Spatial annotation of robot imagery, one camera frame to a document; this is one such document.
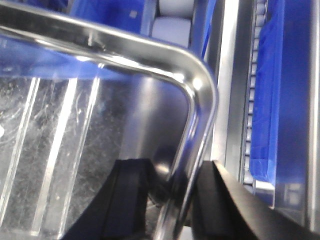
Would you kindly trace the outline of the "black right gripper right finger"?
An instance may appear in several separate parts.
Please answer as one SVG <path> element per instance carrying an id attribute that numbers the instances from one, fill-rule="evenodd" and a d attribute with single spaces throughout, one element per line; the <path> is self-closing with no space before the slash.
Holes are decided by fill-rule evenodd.
<path id="1" fill-rule="evenodd" d="M 320 236 L 270 209 L 218 162 L 204 161 L 192 192 L 194 240 L 318 240 Z"/>

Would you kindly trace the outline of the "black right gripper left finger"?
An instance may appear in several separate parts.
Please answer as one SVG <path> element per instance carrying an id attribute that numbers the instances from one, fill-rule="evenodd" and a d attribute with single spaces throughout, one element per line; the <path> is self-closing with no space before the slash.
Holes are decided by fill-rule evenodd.
<path id="1" fill-rule="evenodd" d="M 150 159 L 118 159 L 97 195 L 63 239 L 148 240 L 148 198 L 161 206 L 168 196 Z"/>

